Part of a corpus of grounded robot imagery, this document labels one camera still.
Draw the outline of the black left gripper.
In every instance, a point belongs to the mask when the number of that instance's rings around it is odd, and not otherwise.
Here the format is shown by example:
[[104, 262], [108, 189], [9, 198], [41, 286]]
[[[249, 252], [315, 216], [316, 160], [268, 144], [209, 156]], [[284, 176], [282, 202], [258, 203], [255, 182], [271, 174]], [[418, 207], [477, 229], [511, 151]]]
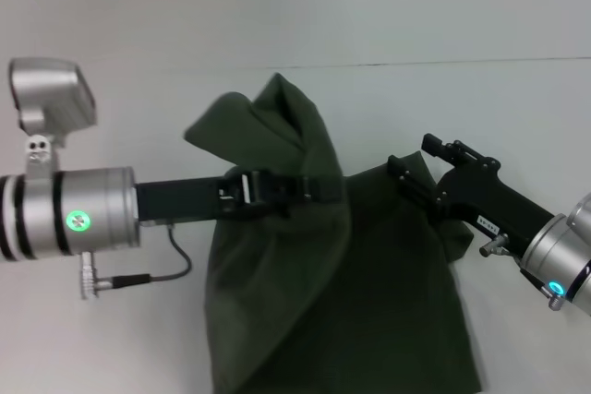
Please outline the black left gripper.
[[338, 176], [284, 175], [248, 171], [135, 185], [141, 225], [214, 221], [232, 217], [256, 219], [272, 214], [289, 217], [289, 209], [344, 200]]

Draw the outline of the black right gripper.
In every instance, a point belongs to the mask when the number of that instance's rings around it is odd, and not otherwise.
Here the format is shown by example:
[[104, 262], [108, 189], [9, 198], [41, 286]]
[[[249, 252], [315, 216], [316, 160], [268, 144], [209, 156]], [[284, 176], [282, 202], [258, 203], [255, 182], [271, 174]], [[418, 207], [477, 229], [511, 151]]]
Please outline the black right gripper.
[[508, 236], [508, 250], [522, 256], [553, 214], [505, 185], [500, 165], [460, 140], [444, 143], [433, 134], [423, 136], [421, 149], [454, 168], [437, 182], [421, 153], [391, 155], [387, 172], [399, 193], [424, 210], [430, 221], [446, 216], [465, 221], [490, 238]]

